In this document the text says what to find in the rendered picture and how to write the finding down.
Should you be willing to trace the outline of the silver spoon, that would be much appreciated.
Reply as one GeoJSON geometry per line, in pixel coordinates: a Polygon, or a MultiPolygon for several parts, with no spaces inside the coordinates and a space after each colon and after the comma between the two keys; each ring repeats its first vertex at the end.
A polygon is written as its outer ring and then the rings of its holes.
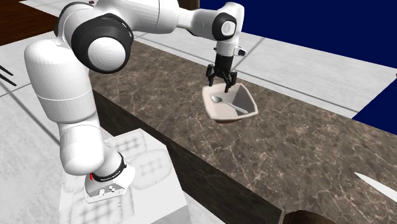
{"type": "Polygon", "coordinates": [[[232,103],[230,103],[230,102],[224,101],[220,96],[212,95],[212,96],[210,96],[210,98],[211,98],[211,100],[212,100],[213,103],[216,103],[216,104],[221,104],[221,103],[222,103],[222,104],[225,104],[225,105],[229,106],[230,108],[234,109],[234,110],[236,111],[236,113],[241,113],[241,114],[243,114],[243,115],[248,114],[248,111],[247,111],[247,110],[242,109],[242,108],[240,108],[240,107],[238,107],[238,106],[236,106],[236,105],[234,105],[234,104],[232,104],[232,103]]]}

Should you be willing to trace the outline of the white knife blade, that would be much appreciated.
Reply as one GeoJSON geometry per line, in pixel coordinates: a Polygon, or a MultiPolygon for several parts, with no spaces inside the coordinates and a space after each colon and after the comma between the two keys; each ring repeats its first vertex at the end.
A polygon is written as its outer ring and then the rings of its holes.
{"type": "Polygon", "coordinates": [[[392,188],[390,188],[386,185],[383,185],[382,183],[380,183],[372,178],[369,178],[368,176],[360,174],[358,172],[355,172],[355,175],[357,175],[357,177],[359,177],[364,182],[366,182],[367,184],[369,184],[370,186],[372,186],[373,188],[378,190],[380,193],[382,193],[386,197],[390,198],[394,202],[397,202],[397,191],[396,190],[393,190],[392,188]]]}

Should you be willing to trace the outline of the brown rounded wooden object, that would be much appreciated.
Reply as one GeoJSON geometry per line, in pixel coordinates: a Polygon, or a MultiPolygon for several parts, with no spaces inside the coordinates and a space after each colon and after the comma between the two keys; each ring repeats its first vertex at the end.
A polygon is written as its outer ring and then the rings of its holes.
{"type": "Polygon", "coordinates": [[[336,224],[328,218],[310,211],[298,210],[285,215],[282,224],[336,224]]]}

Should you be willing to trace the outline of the beige square bowl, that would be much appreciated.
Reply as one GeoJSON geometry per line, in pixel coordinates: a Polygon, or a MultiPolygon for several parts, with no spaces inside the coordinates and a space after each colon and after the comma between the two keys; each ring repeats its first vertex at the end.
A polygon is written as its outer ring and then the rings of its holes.
{"type": "Polygon", "coordinates": [[[217,123],[233,123],[258,114],[257,105],[249,90],[243,84],[235,84],[229,89],[228,93],[225,93],[225,86],[224,83],[219,83],[202,88],[204,107],[210,119],[217,123]],[[236,113],[234,109],[222,103],[213,103],[210,98],[212,95],[220,96],[224,101],[247,110],[248,114],[236,113]]]}

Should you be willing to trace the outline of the white patterned robot stand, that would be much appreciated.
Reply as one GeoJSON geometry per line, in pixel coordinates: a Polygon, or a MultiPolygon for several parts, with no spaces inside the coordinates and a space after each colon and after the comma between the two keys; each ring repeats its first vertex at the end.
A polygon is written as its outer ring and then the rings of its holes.
{"type": "Polygon", "coordinates": [[[166,145],[137,129],[107,139],[135,176],[128,188],[100,183],[87,192],[90,176],[63,175],[59,224],[191,224],[166,145]]]}

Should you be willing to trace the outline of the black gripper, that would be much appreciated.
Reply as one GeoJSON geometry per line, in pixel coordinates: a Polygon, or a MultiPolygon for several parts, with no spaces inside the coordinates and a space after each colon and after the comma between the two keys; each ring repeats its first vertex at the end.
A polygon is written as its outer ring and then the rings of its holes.
{"type": "Polygon", "coordinates": [[[225,93],[236,84],[237,71],[231,71],[233,56],[224,56],[217,54],[215,64],[209,64],[205,76],[209,81],[209,86],[213,84],[215,76],[223,78],[226,83],[225,93]]]}

